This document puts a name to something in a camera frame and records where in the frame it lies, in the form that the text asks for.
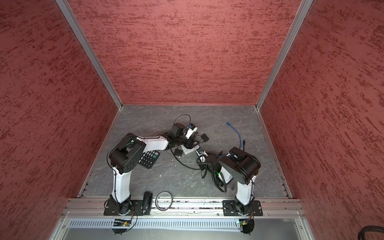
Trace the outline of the white small network switch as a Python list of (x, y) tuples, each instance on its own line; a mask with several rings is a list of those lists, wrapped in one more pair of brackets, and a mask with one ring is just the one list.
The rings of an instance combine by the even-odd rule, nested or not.
[(196, 153), (197, 150), (200, 148), (199, 145), (196, 145), (196, 146), (192, 147), (191, 149), (188, 149), (188, 148), (185, 147), (184, 145), (182, 145), (181, 147), (182, 147), (182, 150), (183, 150), (184, 155), (189, 155), (189, 154), (191, 154), (191, 153), (193, 153), (193, 152)]

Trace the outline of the black power adapter with cable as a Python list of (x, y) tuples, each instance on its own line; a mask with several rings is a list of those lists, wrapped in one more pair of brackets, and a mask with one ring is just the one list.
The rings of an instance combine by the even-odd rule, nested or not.
[(206, 143), (208, 141), (209, 141), (209, 137), (206, 134), (196, 135), (195, 137), (196, 146), (202, 143)]

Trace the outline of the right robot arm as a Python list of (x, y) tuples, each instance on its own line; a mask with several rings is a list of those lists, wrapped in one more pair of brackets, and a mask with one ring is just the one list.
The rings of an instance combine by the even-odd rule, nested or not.
[(202, 148), (196, 152), (196, 163), (204, 172), (202, 177), (210, 172), (214, 184), (223, 193), (227, 192), (228, 184), (235, 180), (237, 193), (233, 200), (234, 209), (239, 216), (253, 216), (254, 184), (261, 168), (260, 161), (237, 147), (233, 147), (226, 155), (208, 154)]

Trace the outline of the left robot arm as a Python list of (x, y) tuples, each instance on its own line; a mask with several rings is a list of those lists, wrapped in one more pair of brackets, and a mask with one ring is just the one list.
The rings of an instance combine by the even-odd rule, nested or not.
[(132, 133), (126, 134), (108, 151), (107, 164), (113, 171), (113, 191), (106, 202), (104, 215), (115, 214), (125, 216), (133, 213), (131, 204), (130, 181), (133, 169), (138, 165), (151, 167), (160, 151), (184, 146), (192, 149), (195, 144), (197, 127), (190, 123), (184, 126), (174, 123), (172, 129), (156, 137), (140, 137)]

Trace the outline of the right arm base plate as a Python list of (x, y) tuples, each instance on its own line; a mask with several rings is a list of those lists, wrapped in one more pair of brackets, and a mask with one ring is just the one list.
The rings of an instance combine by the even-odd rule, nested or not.
[(251, 201), (248, 205), (243, 205), (241, 202), (237, 200), (224, 200), (223, 204), (223, 212), (226, 217), (234, 217), (234, 216), (250, 216), (253, 214), (254, 217), (263, 216), (263, 210), (260, 201)]

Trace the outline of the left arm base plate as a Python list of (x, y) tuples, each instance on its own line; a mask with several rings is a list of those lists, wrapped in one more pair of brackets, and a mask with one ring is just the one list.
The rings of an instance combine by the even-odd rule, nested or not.
[(143, 200), (130, 200), (129, 203), (118, 204), (114, 200), (107, 200), (104, 204), (104, 216), (125, 217), (132, 214), (143, 216), (142, 214)]

